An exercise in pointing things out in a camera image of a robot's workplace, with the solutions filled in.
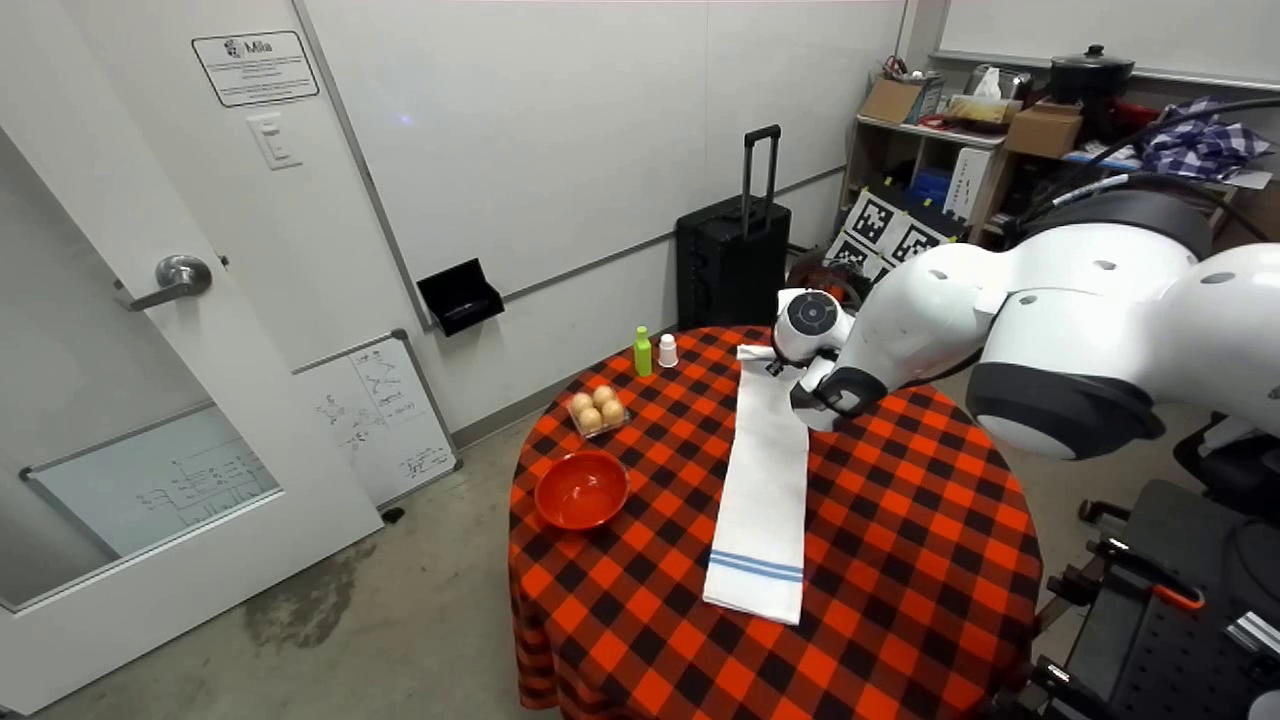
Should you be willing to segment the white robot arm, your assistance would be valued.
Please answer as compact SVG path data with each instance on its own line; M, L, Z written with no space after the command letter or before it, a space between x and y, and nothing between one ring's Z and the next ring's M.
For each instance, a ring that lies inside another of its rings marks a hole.
M780 287L773 347L822 427L974 369L974 420L1059 461L1156 441L1163 406L1276 436L1280 245L1196 256L1120 220L1055 225L1005 252L935 245L858 314L824 287Z

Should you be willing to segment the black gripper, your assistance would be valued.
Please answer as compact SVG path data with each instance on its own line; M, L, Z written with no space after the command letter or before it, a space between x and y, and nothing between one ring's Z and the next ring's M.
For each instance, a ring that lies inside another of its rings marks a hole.
M875 409L887 389L862 369L814 369L797 379L797 418L814 431L834 431L842 420L853 420Z

